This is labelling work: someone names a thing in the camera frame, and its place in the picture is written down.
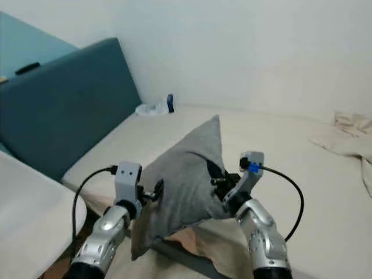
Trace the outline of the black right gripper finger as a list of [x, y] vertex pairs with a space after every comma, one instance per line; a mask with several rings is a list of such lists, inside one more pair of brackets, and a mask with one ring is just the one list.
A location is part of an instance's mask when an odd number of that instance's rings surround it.
[[225, 181], [225, 170], [212, 160], [206, 160], [208, 174], [212, 183], [223, 183]]

